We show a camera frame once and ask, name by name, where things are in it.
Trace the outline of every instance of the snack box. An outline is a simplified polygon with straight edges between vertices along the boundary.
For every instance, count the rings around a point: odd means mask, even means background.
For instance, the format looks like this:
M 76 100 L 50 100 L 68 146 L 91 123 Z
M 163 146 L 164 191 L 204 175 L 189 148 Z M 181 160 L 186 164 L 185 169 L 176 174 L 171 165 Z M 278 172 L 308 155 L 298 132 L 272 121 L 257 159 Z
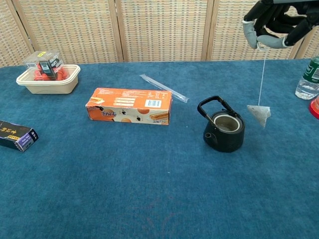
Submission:
M 24 152 L 37 140 L 33 128 L 0 120 L 0 145 Z
M 86 109 L 91 120 L 169 125 L 170 91 L 97 88 Z

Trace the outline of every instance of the clear plastic box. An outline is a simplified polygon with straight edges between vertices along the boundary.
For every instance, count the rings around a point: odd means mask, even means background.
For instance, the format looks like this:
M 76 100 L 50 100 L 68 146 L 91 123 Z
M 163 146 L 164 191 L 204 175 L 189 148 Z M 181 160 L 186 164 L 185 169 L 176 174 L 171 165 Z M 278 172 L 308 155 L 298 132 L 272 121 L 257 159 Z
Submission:
M 69 77 L 58 50 L 36 51 L 23 60 L 30 81 L 63 81 Z

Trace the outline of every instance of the robotic hand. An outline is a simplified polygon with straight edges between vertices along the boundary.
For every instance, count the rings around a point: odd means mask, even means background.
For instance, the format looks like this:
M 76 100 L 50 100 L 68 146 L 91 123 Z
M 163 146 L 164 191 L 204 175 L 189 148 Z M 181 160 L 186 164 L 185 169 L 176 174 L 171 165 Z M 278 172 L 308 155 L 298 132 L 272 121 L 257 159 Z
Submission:
M 305 16 L 285 14 L 291 6 L 296 8 L 299 15 Z M 259 42 L 277 49 L 294 46 L 317 25 L 319 0 L 260 0 L 243 20 L 245 37 L 254 49 L 259 47 Z M 268 33 L 265 27 L 287 35 L 279 38 Z

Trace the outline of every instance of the barcode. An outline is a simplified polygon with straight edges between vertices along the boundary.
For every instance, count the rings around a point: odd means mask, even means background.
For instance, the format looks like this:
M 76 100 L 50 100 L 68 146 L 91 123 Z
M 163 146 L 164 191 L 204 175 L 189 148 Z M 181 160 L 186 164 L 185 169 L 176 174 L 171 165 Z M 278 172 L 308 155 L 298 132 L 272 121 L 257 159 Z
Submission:
M 27 67 L 36 67 L 36 64 L 35 63 L 27 63 L 26 66 Z
M 317 68 L 316 71 L 314 72 L 313 78 L 316 80 L 319 80 L 319 68 Z
M 156 100 L 146 100 L 145 101 L 145 107 L 154 107 L 154 108 L 160 108 L 161 101 Z

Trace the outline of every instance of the plastic water bottle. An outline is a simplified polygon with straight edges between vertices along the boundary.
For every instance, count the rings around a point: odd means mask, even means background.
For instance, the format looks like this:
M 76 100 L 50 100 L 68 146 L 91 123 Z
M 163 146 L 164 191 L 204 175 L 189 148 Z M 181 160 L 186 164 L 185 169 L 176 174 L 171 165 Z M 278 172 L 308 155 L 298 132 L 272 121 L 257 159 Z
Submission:
M 311 59 L 303 76 L 299 80 L 295 95 L 310 100 L 319 94 L 319 56 Z

